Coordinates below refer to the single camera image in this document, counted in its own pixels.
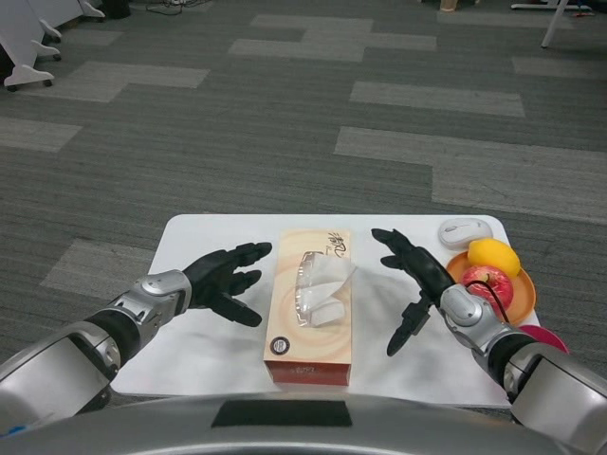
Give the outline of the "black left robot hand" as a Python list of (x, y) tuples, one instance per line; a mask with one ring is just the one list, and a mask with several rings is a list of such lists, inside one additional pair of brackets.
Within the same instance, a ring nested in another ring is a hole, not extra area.
[(257, 263), (272, 250), (272, 244), (248, 243), (232, 250), (216, 250), (183, 270), (193, 291), (190, 307), (210, 309), (232, 322), (257, 327), (262, 317), (237, 299), (262, 277), (261, 270), (236, 272), (239, 267)]

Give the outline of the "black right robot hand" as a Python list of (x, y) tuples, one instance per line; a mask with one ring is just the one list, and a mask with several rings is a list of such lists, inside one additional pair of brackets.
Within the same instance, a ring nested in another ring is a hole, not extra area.
[(410, 240), (393, 229), (372, 228), (373, 238), (388, 247), (390, 256), (380, 262), (392, 269), (402, 270), (418, 284), (420, 299), (410, 302), (402, 312), (402, 321), (392, 335), (387, 356), (394, 356), (409, 340), (416, 336), (430, 317), (432, 306), (440, 306), (444, 291), (455, 284), (454, 279), (434, 256), (422, 246), (414, 246)]

